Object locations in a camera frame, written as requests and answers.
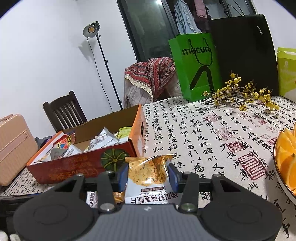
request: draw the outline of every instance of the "green paper bag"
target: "green paper bag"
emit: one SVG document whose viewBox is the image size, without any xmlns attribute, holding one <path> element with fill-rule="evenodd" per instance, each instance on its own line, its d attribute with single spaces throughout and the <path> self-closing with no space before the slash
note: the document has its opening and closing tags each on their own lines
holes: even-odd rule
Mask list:
<svg viewBox="0 0 296 241">
<path fill-rule="evenodd" d="M 216 49 L 211 34 L 181 34 L 169 40 L 184 99 L 205 98 L 204 91 L 222 88 Z"/>
<path fill-rule="evenodd" d="M 296 102 L 296 49 L 278 48 L 279 94 Z"/>
</svg>

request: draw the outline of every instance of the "calligraphy tablecloth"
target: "calligraphy tablecloth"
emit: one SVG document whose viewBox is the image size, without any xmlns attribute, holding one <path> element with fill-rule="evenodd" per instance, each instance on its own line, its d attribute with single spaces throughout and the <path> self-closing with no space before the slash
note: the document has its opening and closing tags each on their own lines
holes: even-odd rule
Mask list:
<svg viewBox="0 0 296 241">
<path fill-rule="evenodd" d="M 247 111 L 232 106 L 204 105 L 182 97 L 144 105 L 147 130 L 145 156 L 174 153 L 180 171 L 210 178 L 219 173 L 273 203 L 283 216 L 276 240 L 296 240 L 296 205 L 281 188 L 275 173 L 272 150 L 279 131 L 294 126 L 296 104 L 273 98 L 281 109 L 270 113 L 258 101 Z M 245 163 L 256 163 L 250 172 Z M 0 196 L 39 193 L 52 185 L 40 185 L 25 169 Z M 210 201 L 200 193 L 199 207 Z"/>
</svg>

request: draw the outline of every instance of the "ribbed suitcase shell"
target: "ribbed suitcase shell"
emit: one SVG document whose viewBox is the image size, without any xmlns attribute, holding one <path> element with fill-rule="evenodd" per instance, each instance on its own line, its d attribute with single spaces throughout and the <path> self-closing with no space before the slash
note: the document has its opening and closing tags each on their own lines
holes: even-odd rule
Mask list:
<svg viewBox="0 0 296 241">
<path fill-rule="evenodd" d="M 0 185 L 7 186 L 38 151 L 22 115 L 0 119 Z"/>
</svg>

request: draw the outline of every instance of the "suitcase handle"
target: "suitcase handle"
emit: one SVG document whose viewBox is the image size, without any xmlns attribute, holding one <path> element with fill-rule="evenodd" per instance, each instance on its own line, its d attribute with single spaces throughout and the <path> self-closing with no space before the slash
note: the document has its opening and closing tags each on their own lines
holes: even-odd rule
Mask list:
<svg viewBox="0 0 296 241">
<path fill-rule="evenodd" d="M 1 121 L 5 121 L 5 120 L 8 120 L 10 117 L 12 117 L 13 116 L 13 114 L 11 114 L 11 115 L 8 115 L 8 116 L 5 116 L 5 117 L 2 117 L 1 119 L 0 119 L 0 122 Z"/>
</svg>

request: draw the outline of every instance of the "red cardboard box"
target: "red cardboard box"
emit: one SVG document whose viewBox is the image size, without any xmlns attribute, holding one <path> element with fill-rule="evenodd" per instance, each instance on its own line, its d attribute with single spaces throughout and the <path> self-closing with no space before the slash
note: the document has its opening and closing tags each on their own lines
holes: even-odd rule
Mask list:
<svg viewBox="0 0 296 241">
<path fill-rule="evenodd" d="M 74 131 L 76 138 L 74 145 L 84 151 L 89 146 L 90 141 L 104 127 L 111 133 L 116 133 L 120 128 L 127 126 L 132 126 L 132 129 L 128 141 L 125 143 L 33 164 L 34 161 L 42 158 L 53 147 L 53 143 L 65 133 Z M 117 111 L 74 128 L 60 131 L 31 158 L 26 167 L 41 184 L 59 183 L 77 173 L 83 173 L 85 177 L 96 177 L 99 173 L 105 171 L 101 164 L 102 156 L 108 156 L 111 162 L 117 162 L 116 157 L 122 155 L 122 152 L 126 152 L 128 156 L 141 157 L 144 147 L 143 132 L 145 128 L 146 120 L 141 105 Z"/>
</svg>

